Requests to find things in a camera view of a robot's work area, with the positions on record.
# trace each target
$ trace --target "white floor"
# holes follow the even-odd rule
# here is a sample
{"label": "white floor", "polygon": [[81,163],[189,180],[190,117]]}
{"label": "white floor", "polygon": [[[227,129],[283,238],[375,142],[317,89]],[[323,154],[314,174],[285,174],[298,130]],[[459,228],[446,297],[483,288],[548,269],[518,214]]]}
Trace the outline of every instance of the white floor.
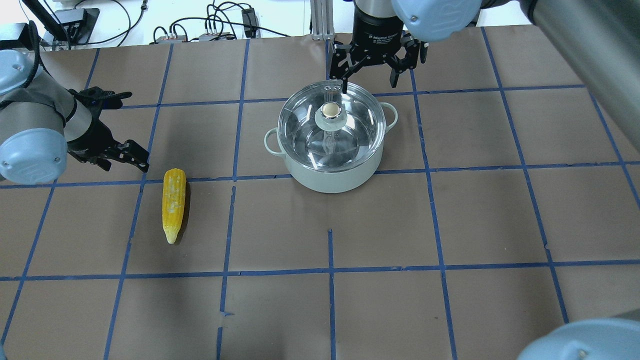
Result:
{"label": "white floor", "polygon": [[[46,0],[55,10],[72,8],[78,0],[62,1]],[[261,26],[288,35],[305,35],[309,33],[310,0],[243,0],[256,9]],[[131,15],[131,21],[140,15],[141,0],[120,0]],[[206,6],[210,0],[149,0],[148,10],[144,13],[140,24],[134,28],[123,45],[148,44],[153,41],[153,30],[156,26],[168,26],[182,17],[206,17]],[[87,0],[81,6],[99,8],[100,17],[92,35],[92,41],[104,40],[128,28],[128,21],[124,11],[110,0]],[[20,9],[20,0],[3,0],[3,10],[0,13],[0,24],[11,22],[26,22],[25,14]],[[44,34],[44,27],[24,5],[29,19],[36,21],[40,34]],[[225,12],[232,22],[242,22],[240,10],[237,8]],[[334,27],[337,33],[350,33],[353,27],[353,3],[343,0],[333,0]],[[195,38],[204,32],[201,20],[185,20],[181,24],[186,28],[189,38]],[[480,14],[478,26],[501,26],[515,24],[530,24],[520,11],[520,5],[512,1],[504,6],[483,10]],[[244,34],[241,26],[236,26],[236,32]],[[261,37],[277,37],[261,31]],[[116,46],[120,39],[99,47]]]}

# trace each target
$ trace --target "white handle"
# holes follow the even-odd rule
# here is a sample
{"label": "white handle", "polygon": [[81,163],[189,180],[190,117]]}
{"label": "white handle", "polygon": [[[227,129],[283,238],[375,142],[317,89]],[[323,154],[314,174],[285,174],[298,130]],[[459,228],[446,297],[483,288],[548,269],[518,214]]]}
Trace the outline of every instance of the white handle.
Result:
{"label": "white handle", "polygon": [[396,108],[393,105],[389,104],[388,102],[381,102],[380,106],[382,106],[383,108],[387,108],[387,109],[393,111],[394,112],[394,116],[396,117],[391,124],[387,125],[387,131],[385,131],[385,134],[386,134],[386,133],[389,132],[389,130],[393,129],[394,126],[396,126],[396,124],[398,122],[398,111],[396,110]]}
{"label": "white handle", "polygon": [[269,136],[278,133],[278,128],[274,127],[273,129],[267,131],[267,133],[264,135],[264,148],[267,149],[267,151],[275,156],[279,156],[281,158],[284,158],[285,152],[282,151],[282,148],[280,148],[280,152],[277,151],[273,151],[271,150],[271,148],[269,147],[269,144],[267,143],[267,140],[269,140]]}

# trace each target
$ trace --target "yellow corn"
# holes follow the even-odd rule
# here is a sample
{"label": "yellow corn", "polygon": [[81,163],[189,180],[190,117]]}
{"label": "yellow corn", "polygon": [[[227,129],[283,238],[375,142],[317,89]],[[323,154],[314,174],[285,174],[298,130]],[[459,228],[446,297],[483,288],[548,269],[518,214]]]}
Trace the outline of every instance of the yellow corn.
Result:
{"label": "yellow corn", "polygon": [[173,168],[164,173],[162,227],[166,235],[166,241],[170,244],[175,243],[182,225],[186,186],[187,177],[184,171],[179,168]]}

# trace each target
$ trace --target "pot lid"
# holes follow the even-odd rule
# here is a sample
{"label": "pot lid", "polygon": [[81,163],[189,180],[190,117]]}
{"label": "pot lid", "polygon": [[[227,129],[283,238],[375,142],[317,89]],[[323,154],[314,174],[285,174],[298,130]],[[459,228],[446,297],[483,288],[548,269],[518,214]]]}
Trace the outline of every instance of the pot lid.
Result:
{"label": "pot lid", "polygon": [[369,92],[341,81],[306,86],[284,104],[278,140],[296,162],[321,172],[340,172],[367,161],[386,129],[382,107]]}

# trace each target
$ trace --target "cooking pot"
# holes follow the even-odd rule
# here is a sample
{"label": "cooking pot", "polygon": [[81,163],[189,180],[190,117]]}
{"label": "cooking pot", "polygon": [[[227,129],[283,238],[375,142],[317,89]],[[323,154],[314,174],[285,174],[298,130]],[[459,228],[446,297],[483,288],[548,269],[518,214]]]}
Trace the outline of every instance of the cooking pot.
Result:
{"label": "cooking pot", "polygon": [[[267,151],[283,158],[293,178],[317,192],[346,192],[368,180],[382,159],[385,134],[398,120],[393,105],[378,102],[354,83],[343,94],[340,84],[319,81],[293,94],[278,127],[264,135]],[[394,113],[389,125],[382,107]],[[267,144],[273,134],[280,151]]]}

